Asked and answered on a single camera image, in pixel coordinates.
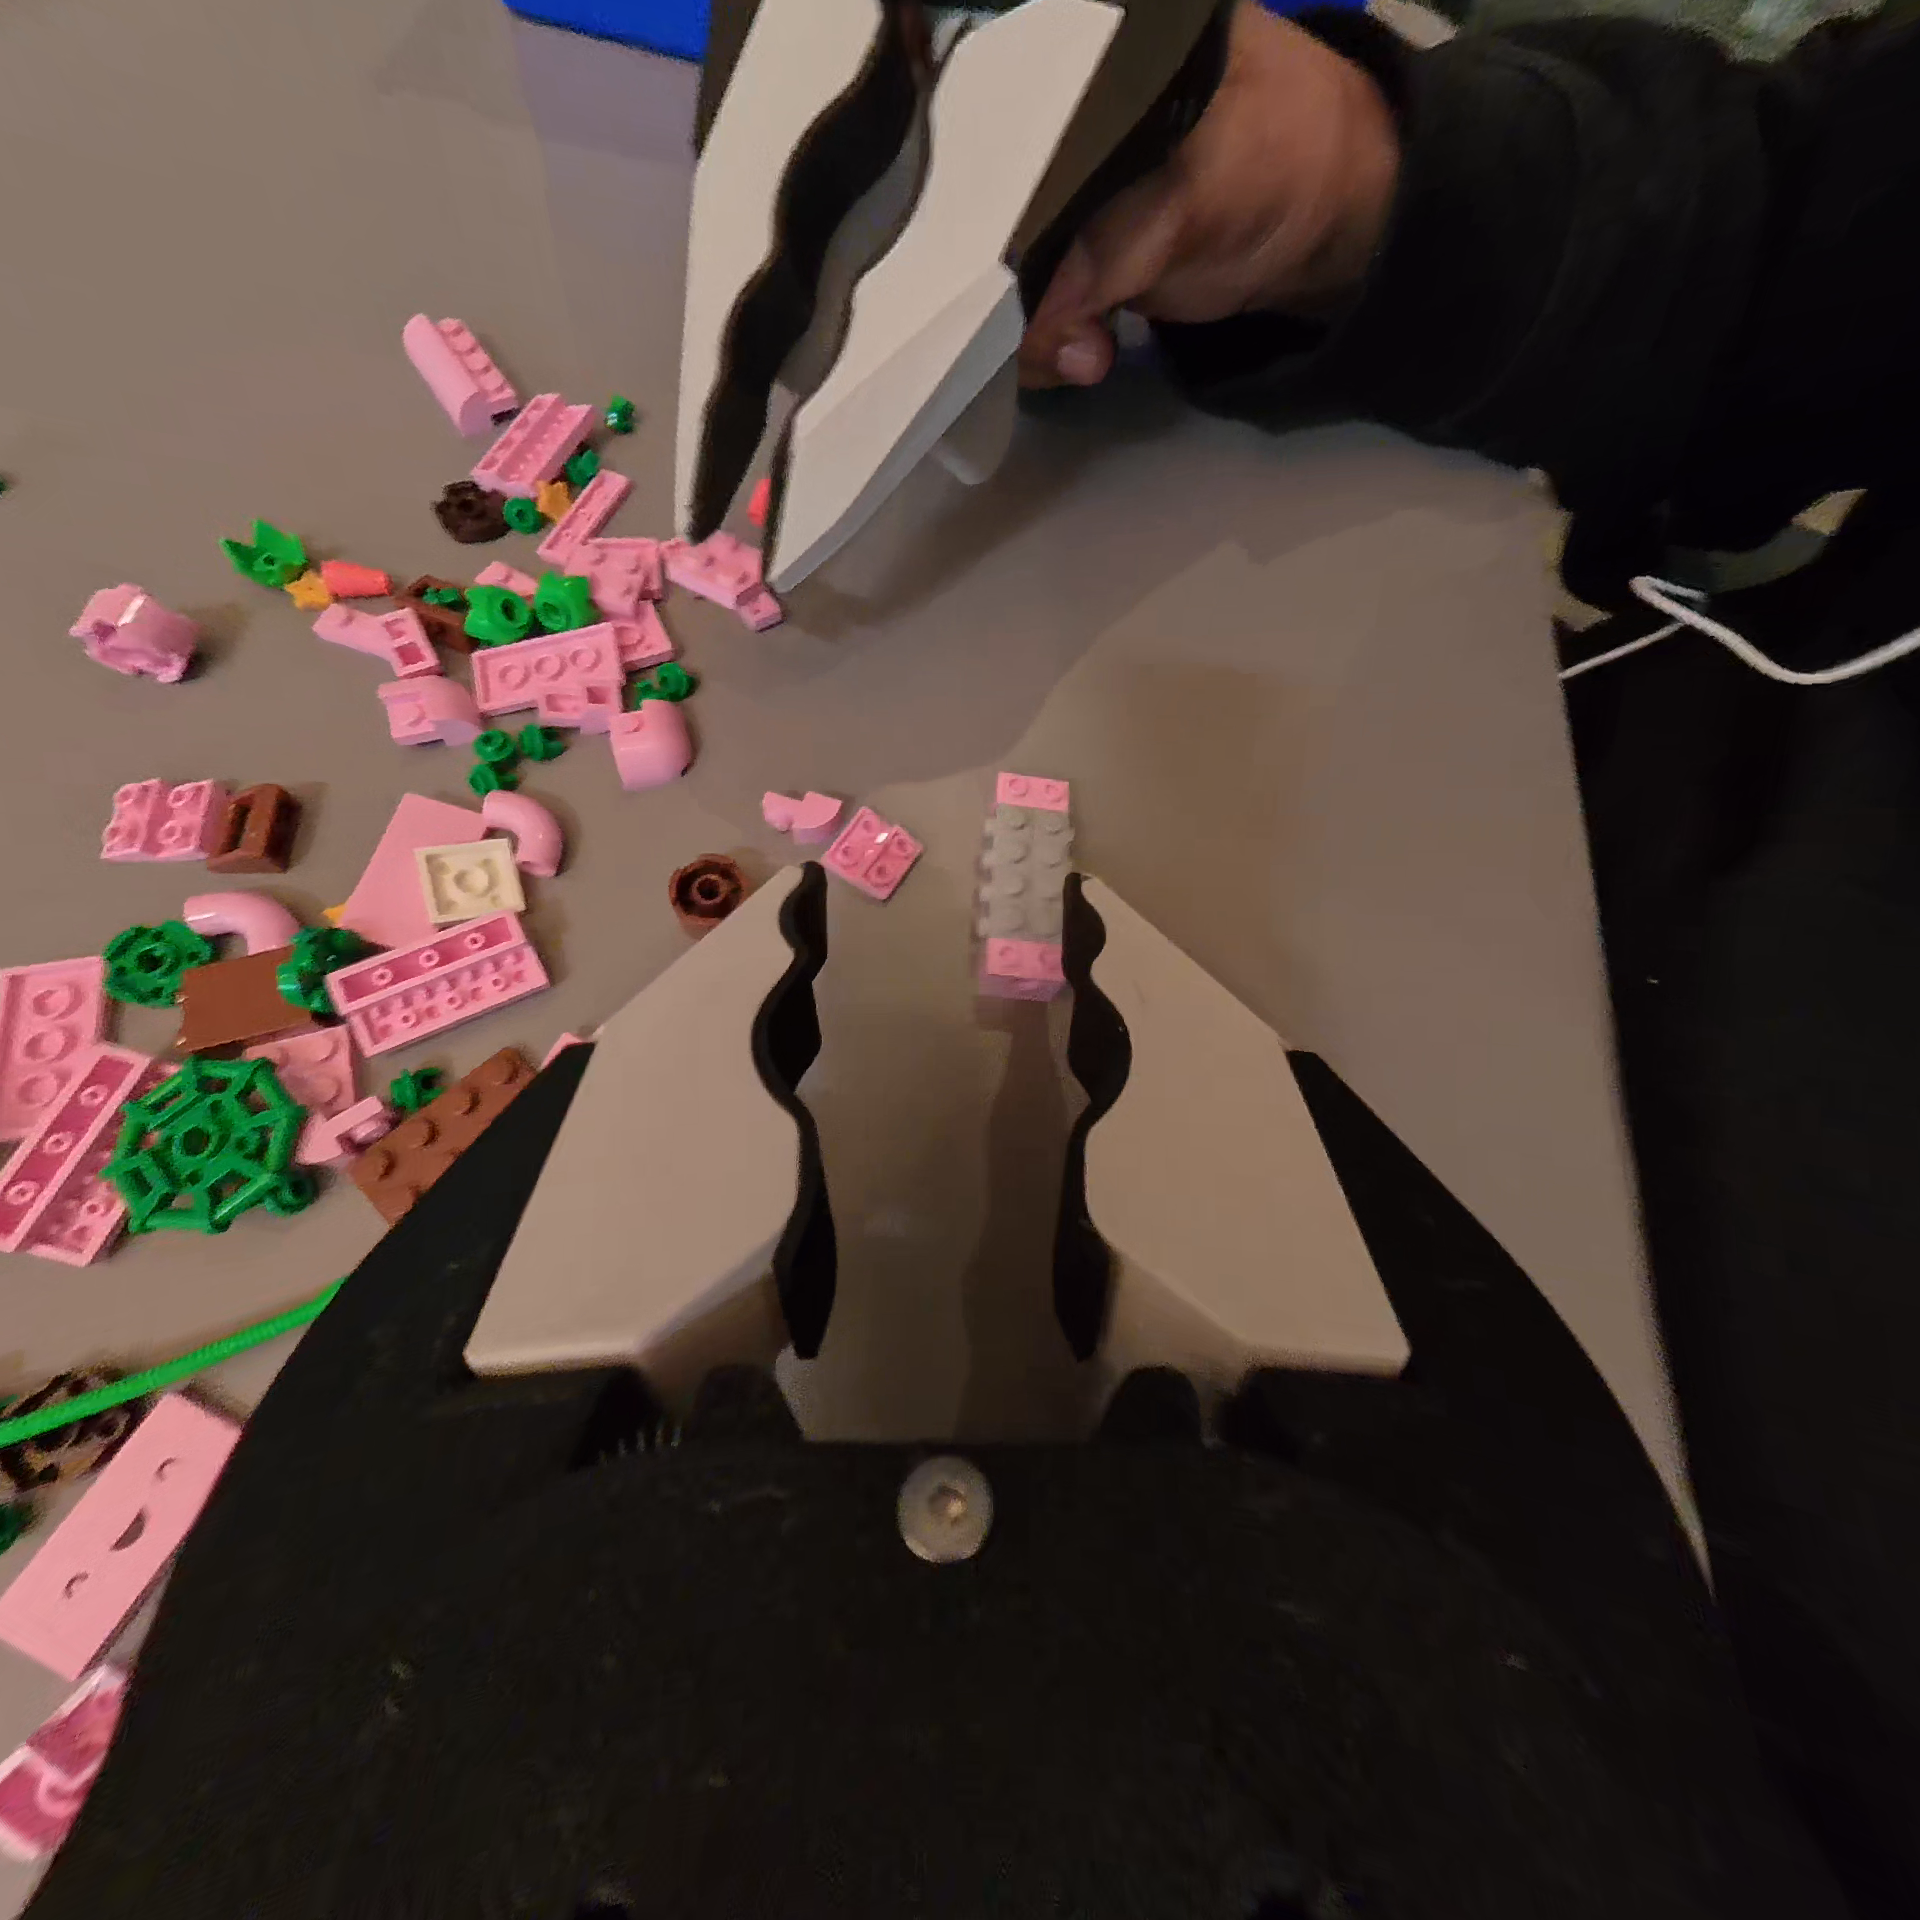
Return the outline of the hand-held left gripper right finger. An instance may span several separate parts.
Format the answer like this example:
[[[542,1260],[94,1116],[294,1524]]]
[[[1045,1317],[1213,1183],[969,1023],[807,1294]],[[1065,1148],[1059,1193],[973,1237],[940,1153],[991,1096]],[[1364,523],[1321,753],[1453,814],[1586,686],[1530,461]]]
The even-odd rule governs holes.
[[[1063,971],[1083,1111],[1052,1294],[1071,1356],[1101,1380],[1398,1375],[1407,1337],[1279,1035],[1083,872]]]

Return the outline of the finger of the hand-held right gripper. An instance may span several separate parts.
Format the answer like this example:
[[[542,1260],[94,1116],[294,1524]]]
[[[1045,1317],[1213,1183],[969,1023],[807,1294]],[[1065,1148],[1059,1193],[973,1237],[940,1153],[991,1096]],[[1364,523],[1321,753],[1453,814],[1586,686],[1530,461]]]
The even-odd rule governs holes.
[[[919,193],[855,281],[820,384],[791,413],[764,573],[825,564],[1012,356],[1015,232],[1123,11],[1033,3],[959,30],[927,97]]]
[[[678,356],[684,539],[729,513],[830,245],[906,145],[926,25],[922,5],[708,7]]]

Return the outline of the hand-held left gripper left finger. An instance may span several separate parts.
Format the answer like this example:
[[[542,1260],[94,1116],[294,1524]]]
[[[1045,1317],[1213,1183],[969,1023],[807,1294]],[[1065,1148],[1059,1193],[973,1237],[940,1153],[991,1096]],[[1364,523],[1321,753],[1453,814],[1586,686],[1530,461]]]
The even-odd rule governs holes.
[[[814,1359],[837,1284],[815,1120],[828,875],[782,869],[597,1032],[467,1340],[478,1375]]]

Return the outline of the pink and grey brick assembly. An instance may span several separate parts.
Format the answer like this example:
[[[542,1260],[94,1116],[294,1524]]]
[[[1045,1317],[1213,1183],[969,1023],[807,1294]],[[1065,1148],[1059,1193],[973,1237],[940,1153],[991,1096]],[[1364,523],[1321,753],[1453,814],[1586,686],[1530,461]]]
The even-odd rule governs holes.
[[[1065,809],[1071,814],[1071,790],[1065,780],[1042,775],[996,773],[995,800]],[[977,984],[987,997],[1019,1001],[1052,1001],[1065,988],[1063,940],[1059,943],[980,941],[977,935]]]

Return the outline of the pink corner plate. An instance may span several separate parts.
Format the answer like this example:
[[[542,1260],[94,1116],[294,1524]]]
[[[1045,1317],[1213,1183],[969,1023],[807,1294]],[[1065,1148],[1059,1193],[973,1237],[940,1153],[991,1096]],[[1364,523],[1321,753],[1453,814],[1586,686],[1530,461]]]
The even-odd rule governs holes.
[[[753,633],[783,622],[783,607],[762,573],[762,549],[729,532],[701,541],[663,539],[663,576],[669,584],[738,617]]]

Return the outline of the person's right forearm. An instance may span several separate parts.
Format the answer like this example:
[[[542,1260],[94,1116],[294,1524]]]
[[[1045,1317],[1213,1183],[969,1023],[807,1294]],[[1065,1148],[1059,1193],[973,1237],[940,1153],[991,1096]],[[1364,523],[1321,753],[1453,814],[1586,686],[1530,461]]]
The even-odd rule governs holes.
[[[1631,15],[1414,48],[1306,30],[1379,84],[1398,182],[1333,319],[1156,325],[1218,415],[1319,408],[1550,475],[1571,511],[1769,525],[1916,491],[1916,21],[1774,62]]]

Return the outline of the person's right hand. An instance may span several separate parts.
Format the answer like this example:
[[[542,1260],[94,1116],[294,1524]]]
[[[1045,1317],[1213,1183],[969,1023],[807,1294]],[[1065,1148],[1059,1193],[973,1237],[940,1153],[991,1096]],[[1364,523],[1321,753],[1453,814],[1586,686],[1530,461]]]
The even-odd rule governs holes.
[[[1369,272],[1402,137],[1379,83],[1306,28],[1237,5],[1210,108],[1069,243],[1025,326],[1028,391],[1114,371],[1114,318],[1211,325],[1321,318]]]

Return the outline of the blue plastic bin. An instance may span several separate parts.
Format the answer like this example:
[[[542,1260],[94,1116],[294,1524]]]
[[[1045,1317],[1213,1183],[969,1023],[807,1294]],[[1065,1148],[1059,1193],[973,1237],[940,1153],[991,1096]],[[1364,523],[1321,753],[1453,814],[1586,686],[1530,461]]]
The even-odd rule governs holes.
[[[631,46],[649,55],[701,62],[710,3],[521,3],[503,5],[517,17],[581,36]]]

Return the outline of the brown studded plate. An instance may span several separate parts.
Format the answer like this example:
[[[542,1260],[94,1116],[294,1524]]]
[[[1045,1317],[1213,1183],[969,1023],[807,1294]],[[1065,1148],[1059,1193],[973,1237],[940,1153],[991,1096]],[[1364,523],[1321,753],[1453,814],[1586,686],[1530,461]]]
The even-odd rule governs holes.
[[[393,1228],[413,1211],[535,1076],[518,1046],[501,1046],[358,1151],[347,1171],[382,1225]]]

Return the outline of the pile of pink toy bricks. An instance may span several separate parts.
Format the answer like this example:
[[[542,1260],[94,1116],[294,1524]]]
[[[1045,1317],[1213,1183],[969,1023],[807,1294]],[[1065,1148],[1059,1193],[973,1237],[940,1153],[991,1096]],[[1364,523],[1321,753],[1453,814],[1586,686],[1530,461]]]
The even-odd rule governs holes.
[[[550,988],[524,885],[567,867],[557,814],[521,760],[564,733],[611,741],[626,790],[691,768],[691,675],[655,601],[684,584],[759,625],[780,622],[762,560],[731,534],[611,539],[629,478],[597,465],[633,432],[615,395],[518,393],[465,319],[412,315],[403,348],[465,441],[486,441],[439,500],[451,539],[537,539],[537,584],[393,583],[257,519],[228,564],[301,609],[318,641],[380,663],[393,743],[458,751],[470,800],[401,792],[347,901],[322,916],[250,885],[281,880],[301,797],[279,783],[135,780],[111,790],[105,867],[196,881],[170,918],[107,928],[76,955],[4,966],[4,1340],[63,1284],[105,1304],[105,1261],[133,1240],[181,1254],[236,1222],[300,1221],[326,1183],[363,1193],[383,1230],[420,1209],[535,1063],[497,1046],[444,1080],[423,1063],[389,1088],[365,1068],[501,1017]],[[308,1331],[334,1286],[193,1350],[137,1361],[122,1328],[81,1361],[13,1379],[4,1359],[4,1685],[59,1695],[34,1724],[4,1707],[4,1863],[36,1867],[74,1830],[129,1700],[122,1638],[173,1571],[245,1419],[205,1375]]]

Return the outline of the cream square toy plate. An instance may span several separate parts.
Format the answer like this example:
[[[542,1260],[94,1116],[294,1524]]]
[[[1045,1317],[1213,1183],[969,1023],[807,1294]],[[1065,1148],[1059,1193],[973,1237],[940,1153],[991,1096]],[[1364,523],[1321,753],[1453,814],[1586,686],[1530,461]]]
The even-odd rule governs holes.
[[[447,928],[525,907],[517,848],[505,837],[413,852],[425,924]]]

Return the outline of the brown flat toy tile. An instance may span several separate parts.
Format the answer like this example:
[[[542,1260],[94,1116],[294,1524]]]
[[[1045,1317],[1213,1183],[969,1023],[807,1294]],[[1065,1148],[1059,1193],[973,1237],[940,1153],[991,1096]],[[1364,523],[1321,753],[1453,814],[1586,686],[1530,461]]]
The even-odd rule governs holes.
[[[325,1022],[318,1015],[281,995],[279,969],[293,955],[294,949],[284,943],[186,969],[177,995],[181,1027],[173,1056],[218,1053],[319,1031]]]

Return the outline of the long green toy stem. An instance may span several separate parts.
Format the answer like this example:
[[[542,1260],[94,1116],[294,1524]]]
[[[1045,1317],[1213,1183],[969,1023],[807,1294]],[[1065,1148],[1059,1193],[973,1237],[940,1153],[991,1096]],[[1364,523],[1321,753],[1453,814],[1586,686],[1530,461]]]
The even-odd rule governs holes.
[[[228,1359],[253,1353],[271,1344],[274,1340],[297,1335],[330,1308],[330,1303],[339,1296],[339,1292],[345,1284],[347,1278],[339,1278],[311,1297],[301,1301],[300,1304],[259,1319],[195,1350],[173,1356],[142,1371],[133,1371],[130,1375],[122,1375],[105,1384],[91,1388],[90,1392],[83,1392],[74,1398],[63,1398],[62,1403],[36,1407],[31,1413],[9,1413],[2,1419],[2,1446],[12,1448],[39,1440],[46,1432],[57,1432],[59,1428],[67,1428],[70,1424],[83,1424],[103,1413],[125,1407],[133,1401],[143,1401],[172,1384],[195,1380],[209,1374],[211,1368],[227,1365]]]

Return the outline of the brown rectangular toy brick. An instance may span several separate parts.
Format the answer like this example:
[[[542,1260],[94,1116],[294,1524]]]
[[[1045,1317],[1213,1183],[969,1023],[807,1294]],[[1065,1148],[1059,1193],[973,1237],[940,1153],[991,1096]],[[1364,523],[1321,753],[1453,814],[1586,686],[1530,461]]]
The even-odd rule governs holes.
[[[286,875],[294,860],[300,800],[281,783],[250,783],[228,796],[205,852],[219,875]]]

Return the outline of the dark brown flower piece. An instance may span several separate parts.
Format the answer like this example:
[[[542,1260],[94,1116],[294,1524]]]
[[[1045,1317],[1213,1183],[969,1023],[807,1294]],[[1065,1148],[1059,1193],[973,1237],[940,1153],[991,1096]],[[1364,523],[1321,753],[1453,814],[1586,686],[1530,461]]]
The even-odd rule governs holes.
[[[94,1365],[46,1379],[34,1392],[4,1406],[4,1424],[31,1419],[50,1407],[62,1407],[90,1393],[118,1384],[122,1368]],[[2,1446],[2,1496],[28,1501],[63,1481],[94,1473],[125,1441],[133,1428],[147,1417],[150,1398],[122,1398],[94,1411],[83,1419],[49,1427]]]

